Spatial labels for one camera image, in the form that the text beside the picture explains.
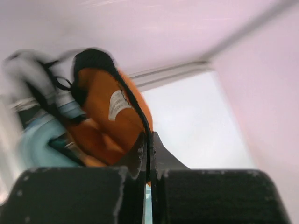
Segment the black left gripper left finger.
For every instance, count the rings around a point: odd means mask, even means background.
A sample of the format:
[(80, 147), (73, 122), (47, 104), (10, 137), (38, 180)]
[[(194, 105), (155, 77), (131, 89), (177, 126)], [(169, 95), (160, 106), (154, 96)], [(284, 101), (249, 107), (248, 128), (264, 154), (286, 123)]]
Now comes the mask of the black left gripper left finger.
[(0, 212), (3, 224), (142, 224), (146, 136), (114, 166), (29, 169)]

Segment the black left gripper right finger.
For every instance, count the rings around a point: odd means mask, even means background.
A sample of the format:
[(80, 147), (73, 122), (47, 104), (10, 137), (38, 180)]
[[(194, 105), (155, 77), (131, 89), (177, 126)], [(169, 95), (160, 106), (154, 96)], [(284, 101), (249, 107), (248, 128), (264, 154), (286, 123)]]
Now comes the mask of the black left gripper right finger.
[(257, 169), (189, 169), (151, 137), (155, 224), (289, 224), (274, 182)]

